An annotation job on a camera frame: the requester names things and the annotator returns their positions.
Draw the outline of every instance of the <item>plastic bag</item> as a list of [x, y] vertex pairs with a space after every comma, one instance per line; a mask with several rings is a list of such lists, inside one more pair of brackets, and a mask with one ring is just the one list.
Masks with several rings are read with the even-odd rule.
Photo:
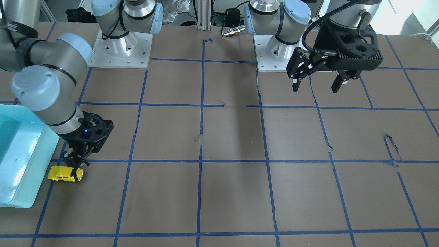
[[163, 0], [158, 1], [163, 5], [163, 24], [170, 24], [179, 13], [189, 11], [191, 0]]

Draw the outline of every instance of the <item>plastic container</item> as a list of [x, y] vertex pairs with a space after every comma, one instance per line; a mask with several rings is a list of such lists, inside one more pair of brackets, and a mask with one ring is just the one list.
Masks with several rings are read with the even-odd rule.
[[21, 105], [0, 105], [0, 207], [31, 207], [59, 137]]

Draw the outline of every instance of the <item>metal base plate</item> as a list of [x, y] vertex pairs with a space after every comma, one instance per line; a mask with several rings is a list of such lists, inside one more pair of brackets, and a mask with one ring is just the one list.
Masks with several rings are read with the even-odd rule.
[[287, 72], [288, 62], [281, 62], [272, 59], [265, 47], [268, 41], [273, 35], [255, 35], [255, 52], [256, 60], [258, 62], [258, 71], [262, 72]]
[[152, 45], [152, 34], [149, 33], [135, 33], [143, 49], [141, 52], [132, 54], [127, 57], [114, 57], [110, 55], [104, 46], [104, 41], [101, 39], [102, 31], [96, 37], [96, 42], [93, 46], [93, 54], [88, 63], [89, 67], [98, 68], [136, 68], [147, 69], [149, 55]]

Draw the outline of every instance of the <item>white wall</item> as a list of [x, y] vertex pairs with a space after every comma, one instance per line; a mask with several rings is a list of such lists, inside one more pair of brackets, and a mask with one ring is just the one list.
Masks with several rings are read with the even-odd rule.
[[[428, 30], [439, 19], [439, 0], [424, 0], [414, 15], [425, 30]], [[439, 33], [433, 36], [433, 42], [439, 47]]]

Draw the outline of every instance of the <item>teal tray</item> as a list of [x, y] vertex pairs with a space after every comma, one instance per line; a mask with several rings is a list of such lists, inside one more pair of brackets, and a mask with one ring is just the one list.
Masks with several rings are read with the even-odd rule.
[[31, 207], [59, 137], [21, 105], [0, 105], [0, 207]]

